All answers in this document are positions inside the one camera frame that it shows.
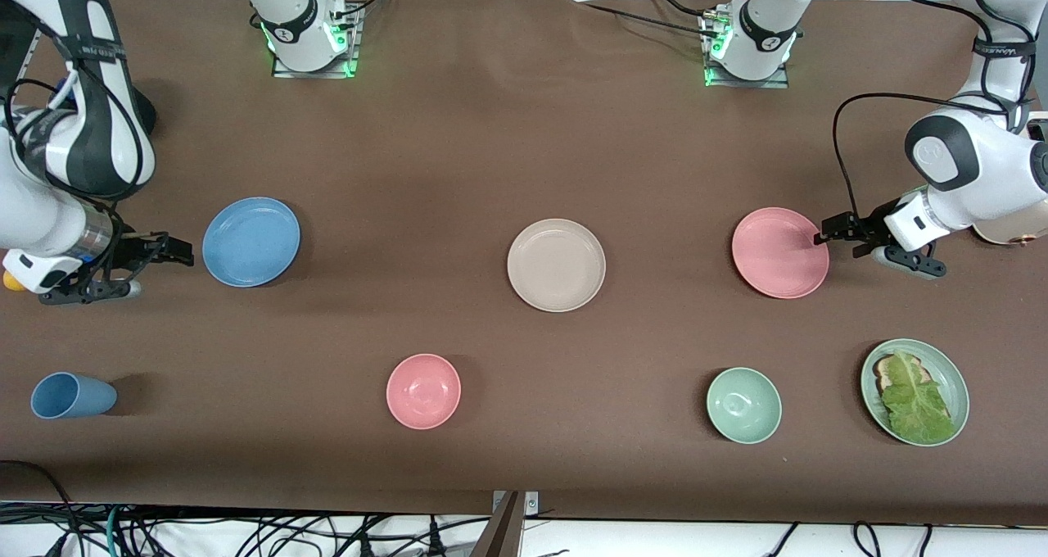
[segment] lettuce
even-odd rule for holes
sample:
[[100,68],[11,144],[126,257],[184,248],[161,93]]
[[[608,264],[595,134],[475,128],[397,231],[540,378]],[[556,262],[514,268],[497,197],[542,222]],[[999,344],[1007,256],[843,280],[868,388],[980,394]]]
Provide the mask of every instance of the lettuce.
[[957,429],[939,394],[939,384],[935,381],[921,383],[917,359],[905,352],[895,352],[885,365],[892,385],[880,393],[880,400],[888,408],[892,431],[921,445],[934,445],[953,436]]

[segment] green bowl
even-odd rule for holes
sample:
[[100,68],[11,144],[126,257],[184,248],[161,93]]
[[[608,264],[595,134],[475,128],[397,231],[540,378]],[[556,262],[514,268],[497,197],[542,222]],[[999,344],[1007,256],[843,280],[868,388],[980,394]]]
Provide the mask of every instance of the green bowl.
[[783,419],[783,403],[767,377],[751,368],[734,367],[709,384],[706,412],[729,441],[756,445],[776,433]]
[[[946,438],[946,441],[935,443],[934,445],[914,443],[892,432],[892,429],[889,428],[888,408],[880,401],[880,391],[877,390],[877,376],[873,372],[873,367],[877,364],[877,361],[885,357],[890,357],[895,352],[908,352],[920,359],[921,366],[927,369],[929,374],[932,374],[932,379],[939,384],[939,394],[942,395],[942,401],[946,403],[946,410],[949,411],[949,417],[954,420],[954,427],[957,428],[954,435]],[[885,432],[888,432],[907,445],[914,445],[915,447],[946,445],[947,442],[954,441],[961,433],[961,430],[964,429],[965,424],[968,422],[968,387],[964,384],[961,371],[957,370],[957,366],[939,348],[918,340],[910,340],[908,338],[889,340],[874,348],[870,352],[870,356],[866,358],[866,363],[863,364],[859,386],[863,392],[863,401],[866,402],[866,408],[870,410],[870,415],[873,416]]]

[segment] cup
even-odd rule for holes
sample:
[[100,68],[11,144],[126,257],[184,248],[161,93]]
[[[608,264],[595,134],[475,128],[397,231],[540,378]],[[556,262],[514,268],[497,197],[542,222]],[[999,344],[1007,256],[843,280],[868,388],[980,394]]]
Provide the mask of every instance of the cup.
[[71,372],[48,374],[37,384],[29,407],[37,417],[83,417],[109,411],[116,404],[113,386]]

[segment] yellow object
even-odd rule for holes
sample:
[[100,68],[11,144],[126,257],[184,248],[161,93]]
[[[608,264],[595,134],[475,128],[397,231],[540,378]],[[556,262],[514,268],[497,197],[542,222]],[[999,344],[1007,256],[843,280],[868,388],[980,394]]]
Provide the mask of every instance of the yellow object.
[[15,280],[15,277],[7,271],[3,272],[3,285],[7,287],[7,291],[25,291],[22,283]]

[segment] tabletop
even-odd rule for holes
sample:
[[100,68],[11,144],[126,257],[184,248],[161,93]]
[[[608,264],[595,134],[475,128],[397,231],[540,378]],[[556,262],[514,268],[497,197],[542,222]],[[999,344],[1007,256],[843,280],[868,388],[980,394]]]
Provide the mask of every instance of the tabletop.
[[[570,0],[383,0],[348,81],[272,79],[246,0],[111,1],[159,117],[156,174],[125,220],[199,255],[223,207],[270,196],[303,244],[260,288],[201,262],[148,269],[133,301],[0,297],[0,456],[51,469],[74,499],[468,513],[523,489],[560,516],[1048,523],[1043,244],[957,234],[938,251],[949,274],[927,282],[833,243],[826,283],[795,301],[754,292],[728,254],[755,209],[816,223],[846,209],[834,109],[860,91],[953,94],[962,17],[815,1],[790,88],[752,90],[703,86],[684,31]],[[659,0],[606,2],[694,24]],[[45,45],[30,76],[54,81]],[[845,112],[864,211],[920,183],[902,140],[929,109]],[[608,257],[599,294],[568,314],[529,307],[506,277],[517,233],[550,217]],[[860,400],[867,352],[903,337],[967,382],[970,419],[942,447],[896,442]],[[431,431],[385,403],[416,352],[462,380]],[[732,366],[782,395],[767,442],[730,443],[705,416]],[[35,419],[29,392],[56,370],[112,382],[112,415]],[[7,473],[0,496],[49,497]]]

